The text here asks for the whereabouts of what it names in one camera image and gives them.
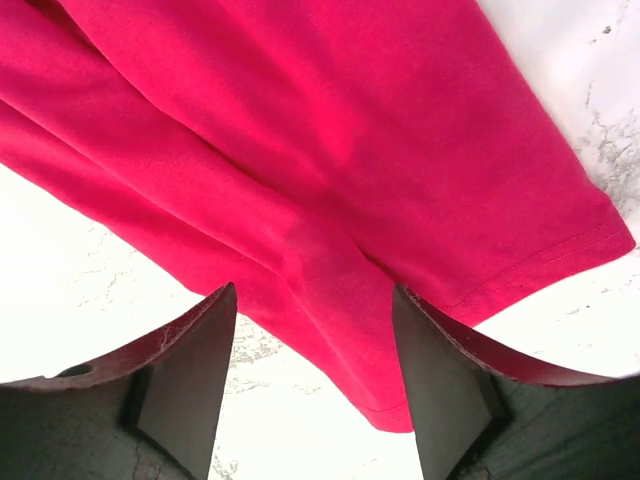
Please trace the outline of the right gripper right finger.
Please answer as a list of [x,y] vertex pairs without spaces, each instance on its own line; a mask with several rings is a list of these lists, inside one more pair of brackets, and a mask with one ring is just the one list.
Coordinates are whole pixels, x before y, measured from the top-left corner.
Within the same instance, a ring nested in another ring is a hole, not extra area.
[[639,379],[536,359],[410,290],[392,323],[426,479],[635,479]]

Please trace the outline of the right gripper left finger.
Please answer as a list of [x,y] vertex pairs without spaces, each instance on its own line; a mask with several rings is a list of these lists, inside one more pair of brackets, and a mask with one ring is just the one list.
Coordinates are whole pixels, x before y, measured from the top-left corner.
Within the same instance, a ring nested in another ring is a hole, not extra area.
[[227,284],[108,354],[2,384],[2,478],[207,478],[236,315]]

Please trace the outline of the pink red t shirt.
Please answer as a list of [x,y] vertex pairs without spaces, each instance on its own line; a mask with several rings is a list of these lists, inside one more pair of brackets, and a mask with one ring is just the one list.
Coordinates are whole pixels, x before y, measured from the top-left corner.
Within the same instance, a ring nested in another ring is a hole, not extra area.
[[396,285],[474,327],[635,247],[474,1],[5,1],[1,161],[394,433]]

